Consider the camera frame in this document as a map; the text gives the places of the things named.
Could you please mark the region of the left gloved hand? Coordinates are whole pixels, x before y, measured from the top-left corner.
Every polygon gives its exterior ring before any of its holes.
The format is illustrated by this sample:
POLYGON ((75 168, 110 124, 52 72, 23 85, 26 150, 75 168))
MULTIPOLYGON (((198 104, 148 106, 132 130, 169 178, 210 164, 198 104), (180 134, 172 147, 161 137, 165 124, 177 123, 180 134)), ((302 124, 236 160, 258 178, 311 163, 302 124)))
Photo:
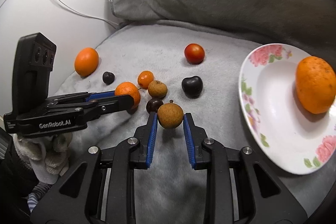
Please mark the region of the left gloved hand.
POLYGON ((28 139, 13 135, 15 151, 37 179, 53 185, 69 168, 72 133, 28 139))

